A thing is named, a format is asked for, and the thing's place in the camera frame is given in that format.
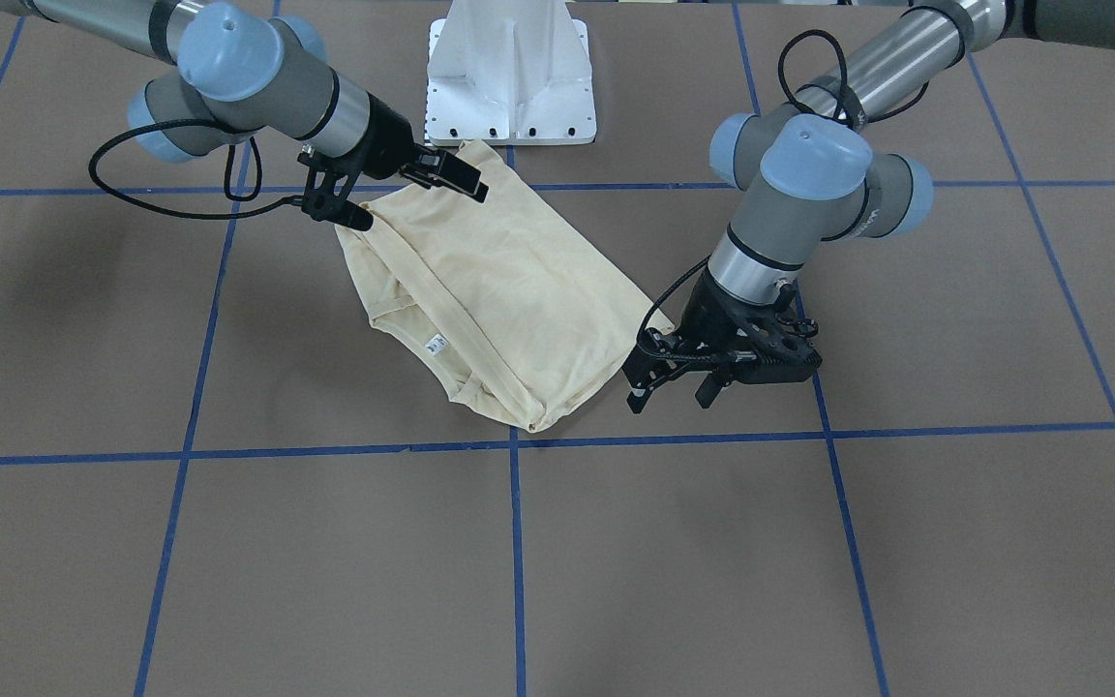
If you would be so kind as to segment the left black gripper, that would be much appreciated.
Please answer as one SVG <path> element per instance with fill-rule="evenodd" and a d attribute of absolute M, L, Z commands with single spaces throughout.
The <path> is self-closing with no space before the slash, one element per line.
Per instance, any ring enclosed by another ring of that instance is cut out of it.
<path fill-rule="evenodd" d="M 758 313 L 762 313 L 762 304 L 744 303 L 739 297 L 727 294 L 711 274 L 702 270 L 678 323 L 678 343 L 673 336 L 656 329 L 642 330 L 637 336 L 634 348 L 623 365 L 623 374 L 631 385 L 631 393 L 626 397 L 629 409 L 641 414 L 655 389 L 683 375 L 686 366 L 677 361 L 677 354 L 749 354 L 747 362 L 735 364 L 731 369 L 711 370 L 704 376 L 695 393 L 695 400 L 704 409 L 712 406 L 718 394 L 735 383 L 735 377 L 757 377 L 762 370 L 760 357 L 752 343 L 738 336 L 739 326 L 734 316 Z"/>

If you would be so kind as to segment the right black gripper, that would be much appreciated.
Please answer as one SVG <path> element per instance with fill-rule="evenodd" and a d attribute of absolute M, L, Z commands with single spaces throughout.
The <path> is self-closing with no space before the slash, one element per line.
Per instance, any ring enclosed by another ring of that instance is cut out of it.
<path fill-rule="evenodd" d="M 363 136 L 348 151 L 348 184 L 367 176 L 385 180 L 400 176 L 424 188 L 446 188 L 484 203 L 489 187 L 481 171 L 459 156 L 416 144 L 410 123 L 369 94 L 368 120 Z"/>

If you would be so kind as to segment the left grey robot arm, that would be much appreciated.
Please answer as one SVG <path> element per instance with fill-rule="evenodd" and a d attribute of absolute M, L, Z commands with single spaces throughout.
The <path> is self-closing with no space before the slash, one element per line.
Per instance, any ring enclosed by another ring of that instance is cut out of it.
<path fill-rule="evenodd" d="M 729 116 L 709 167 L 743 192 L 711 255 L 690 270 L 694 294 L 677 329 L 642 323 L 623 365 L 627 405 L 704 374 L 708 408 L 733 383 L 805 383 L 823 358 L 818 326 L 794 310 L 799 270 L 820 243 L 915 229 L 934 199 L 917 159 L 872 151 L 862 132 L 914 106 L 947 68 L 1004 37 L 1115 51 L 1115 1 L 912 1 L 894 25 L 849 54 L 820 28 L 836 66 L 792 87 L 774 110 Z"/>

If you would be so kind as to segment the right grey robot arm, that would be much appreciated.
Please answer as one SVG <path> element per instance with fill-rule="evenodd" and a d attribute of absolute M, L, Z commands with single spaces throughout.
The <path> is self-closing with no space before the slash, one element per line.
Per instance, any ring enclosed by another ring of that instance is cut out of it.
<path fill-rule="evenodd" d="M 290 203 L 318 221 L 372 223 L 348 199 L 362 175 L 487 197 L 476 167 L 415 141 L 403 115 L 329 66 L 306 19 L 262 18 L 226 1 L 0 1 L 0 12 L 78 28 L 169 65 L 128 110 L 128 137 L 156 158 L 190 162 L 264 129 L 301 142 L 306 188 Z"/>

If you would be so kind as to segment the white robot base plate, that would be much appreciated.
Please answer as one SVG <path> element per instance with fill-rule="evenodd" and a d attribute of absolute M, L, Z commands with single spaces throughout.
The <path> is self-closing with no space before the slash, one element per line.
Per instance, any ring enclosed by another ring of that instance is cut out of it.
<path fill-rule="evenodd" d="M 428 30 L 426 98 L 433 145 L 592 144 L 588 27 L 565 1 L 453 1 Z"/>

